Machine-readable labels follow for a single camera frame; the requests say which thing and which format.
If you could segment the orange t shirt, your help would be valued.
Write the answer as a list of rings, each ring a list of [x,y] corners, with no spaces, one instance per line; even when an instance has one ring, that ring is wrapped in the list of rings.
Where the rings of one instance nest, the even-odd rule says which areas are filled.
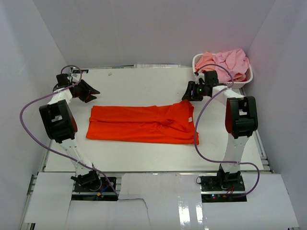
[[[199,144],[193,105],[93,106],[87,139],[162,144]]]

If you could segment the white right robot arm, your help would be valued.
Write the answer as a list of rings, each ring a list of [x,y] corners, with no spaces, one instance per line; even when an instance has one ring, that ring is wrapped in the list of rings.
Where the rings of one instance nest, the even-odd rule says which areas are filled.
[[[225,128],[228,133],[224,159],[219,164],[215,178],[203,181],[205,186],[217,186],[222,191],[240,183],[240,166],[243,165],[244,148],[253,132],[258,129],[256,99],[234,92],[229,86],[218,81],[215,70],[204,73],[196,81],[189,81],[182,96],[183,100],[199,102],[207,96],[225,106]]]

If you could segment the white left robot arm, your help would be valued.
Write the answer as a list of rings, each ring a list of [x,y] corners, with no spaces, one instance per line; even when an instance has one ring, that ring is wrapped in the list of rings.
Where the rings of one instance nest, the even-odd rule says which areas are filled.
[[[96,99],[95,95],[100,92],[84,80],[74,82],[68,74],[61,73],[56,78],[58,83],[53,88],[55,94],[46,105],[39,107],[44,128],[47,136],[58,143],[71,160],[76,171],[76,175],[71,179],[85,189],[97,191],[102,182],[99,173],[93,170],[92,162],[78,148],[78,128],[69,102],[73,98],[78,98],[88,103]]]

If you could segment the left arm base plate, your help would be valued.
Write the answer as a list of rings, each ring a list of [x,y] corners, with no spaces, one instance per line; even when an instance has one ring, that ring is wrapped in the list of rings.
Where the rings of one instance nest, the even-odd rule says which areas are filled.
[[[100,182],[91,184],[91,187],[82,187],[74,182],[71,199],[72,201],[118,201],[117,195],[105,177],[101,177]]]

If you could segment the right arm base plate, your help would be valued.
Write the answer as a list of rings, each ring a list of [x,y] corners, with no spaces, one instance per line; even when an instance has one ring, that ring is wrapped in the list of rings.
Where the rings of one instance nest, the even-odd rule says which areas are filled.
[[[217,181],[217,176],[200,175],[196,179],[196,184],[201,189],[202,203],[247,202],[242,176],[237,182],[230,181],[220,184]]]

